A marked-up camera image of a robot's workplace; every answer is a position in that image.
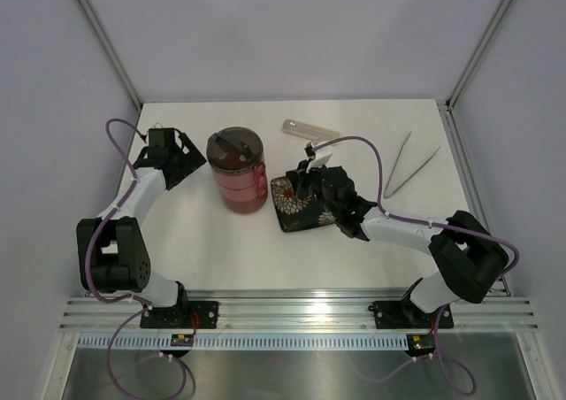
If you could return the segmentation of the grey transparent lid red handles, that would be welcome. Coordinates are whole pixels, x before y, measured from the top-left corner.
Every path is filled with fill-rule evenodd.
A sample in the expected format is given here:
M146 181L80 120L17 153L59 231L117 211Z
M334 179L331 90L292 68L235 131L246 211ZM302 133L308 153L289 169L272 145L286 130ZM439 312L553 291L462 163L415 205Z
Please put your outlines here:
M227 127L210 136L206 156L211 171L236 173L264 162L264 145L251 129Z

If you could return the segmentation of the metal food tongs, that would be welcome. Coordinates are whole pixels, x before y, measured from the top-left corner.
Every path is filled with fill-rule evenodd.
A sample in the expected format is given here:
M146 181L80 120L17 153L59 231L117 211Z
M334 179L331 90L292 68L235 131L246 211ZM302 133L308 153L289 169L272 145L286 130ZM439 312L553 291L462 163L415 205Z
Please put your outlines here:
M408 185L437 156L440 146L423 146L412 140L412 132L404 137L386 177L384 199L390 199Z

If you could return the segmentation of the dark pink bowl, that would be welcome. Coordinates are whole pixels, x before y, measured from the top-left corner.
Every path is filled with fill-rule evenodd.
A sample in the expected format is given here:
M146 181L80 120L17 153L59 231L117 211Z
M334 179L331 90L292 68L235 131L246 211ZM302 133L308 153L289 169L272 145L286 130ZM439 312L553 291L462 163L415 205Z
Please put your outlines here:
M225 206L232 212L238 214L250 214L260 210L267 200L267 196L259 196L249 201L234 201L226 197L222 197Z

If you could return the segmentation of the pink bowl with handles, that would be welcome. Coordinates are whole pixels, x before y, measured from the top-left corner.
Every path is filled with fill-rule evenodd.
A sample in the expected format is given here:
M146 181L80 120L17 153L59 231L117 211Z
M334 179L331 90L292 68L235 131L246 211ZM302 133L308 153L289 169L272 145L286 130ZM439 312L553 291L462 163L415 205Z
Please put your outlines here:
M264 181L262 183L252 183L245 188L230 188L218 183L218 188L224 199L238 203L245 203L263 197L267 192L267 185Z

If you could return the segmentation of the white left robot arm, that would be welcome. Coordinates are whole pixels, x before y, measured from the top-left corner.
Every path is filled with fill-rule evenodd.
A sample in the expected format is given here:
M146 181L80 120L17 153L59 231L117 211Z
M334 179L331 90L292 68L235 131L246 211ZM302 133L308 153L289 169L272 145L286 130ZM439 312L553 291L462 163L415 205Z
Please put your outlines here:
M103 304L136 301L149 316L182 327L191 316L186 290L152 269L141 226L157 199L206 159L177 128L153 127L141 138L145 145L138 158L126 161L131 174L126 190L76 227L80 280Z

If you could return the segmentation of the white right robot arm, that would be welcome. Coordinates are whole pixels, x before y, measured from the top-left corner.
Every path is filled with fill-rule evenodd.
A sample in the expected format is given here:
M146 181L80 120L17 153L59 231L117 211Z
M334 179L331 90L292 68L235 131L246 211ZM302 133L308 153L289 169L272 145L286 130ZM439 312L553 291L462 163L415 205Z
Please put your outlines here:
M401 318L412 326L430 317L439 319L443 307L464 300L481 303L489 289L519 259L512 244L491 235L469 212L456 211L444 219L412 217L386 209L383 195L369 201L340 166L330 166L324 149L331 142L310 142L306 159L287 172L294 195L311 197L333 216L347 237L364 242L389 242L430 256L436 273L419 278L404 293L387 319Z

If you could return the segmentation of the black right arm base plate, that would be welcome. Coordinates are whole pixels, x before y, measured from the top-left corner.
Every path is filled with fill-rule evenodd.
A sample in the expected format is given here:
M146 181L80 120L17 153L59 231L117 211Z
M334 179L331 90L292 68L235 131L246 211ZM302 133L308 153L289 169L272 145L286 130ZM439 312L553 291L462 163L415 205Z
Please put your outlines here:
M434 329L436 323L439 329L454 327L450 308L447 315L443 312L438 317L437 312L422 312L411 302L382 300L371 303L367 310L373 315L377 329Z

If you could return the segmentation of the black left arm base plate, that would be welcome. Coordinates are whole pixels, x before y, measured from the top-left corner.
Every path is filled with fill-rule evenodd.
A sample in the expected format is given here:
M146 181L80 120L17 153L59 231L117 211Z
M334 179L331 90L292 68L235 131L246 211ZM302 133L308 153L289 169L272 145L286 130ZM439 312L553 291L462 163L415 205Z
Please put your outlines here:
M188 301L186 304L162 307L144 312L143 329L216 329L219 302Z

